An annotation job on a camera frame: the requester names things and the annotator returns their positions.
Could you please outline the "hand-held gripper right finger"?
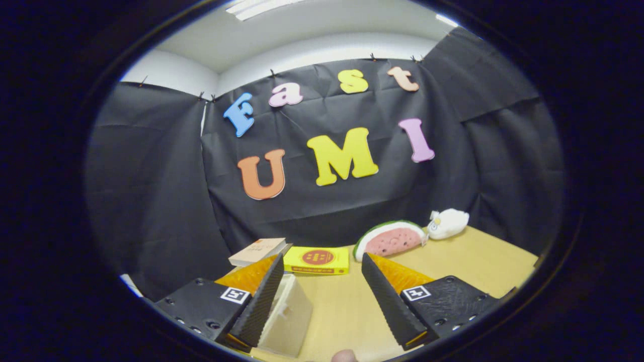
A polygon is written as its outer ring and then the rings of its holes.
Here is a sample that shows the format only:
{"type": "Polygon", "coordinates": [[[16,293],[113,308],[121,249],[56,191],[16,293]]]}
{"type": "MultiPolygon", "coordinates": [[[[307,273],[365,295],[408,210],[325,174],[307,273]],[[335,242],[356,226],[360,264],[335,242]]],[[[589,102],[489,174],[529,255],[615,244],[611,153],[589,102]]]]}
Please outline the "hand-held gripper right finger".
{"type": "Polygon", "coordinates": [[[454,335],[501,302],[460,278],[433,279],[372,253],[363,254],[361,271],[404,350],[454,335]]]}

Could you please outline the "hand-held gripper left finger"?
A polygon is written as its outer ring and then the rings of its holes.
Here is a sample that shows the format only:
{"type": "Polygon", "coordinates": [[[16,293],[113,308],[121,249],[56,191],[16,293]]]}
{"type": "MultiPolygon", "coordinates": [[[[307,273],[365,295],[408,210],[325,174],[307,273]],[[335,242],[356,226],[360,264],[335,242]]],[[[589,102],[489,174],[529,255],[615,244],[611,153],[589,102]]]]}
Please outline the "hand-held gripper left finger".
{"type": "Polygon", "coordinates": [[[191,334],[250,352],[258,346],[284,271],[278,253],[216,281],[196,278],[154,306],[191,334]]]}

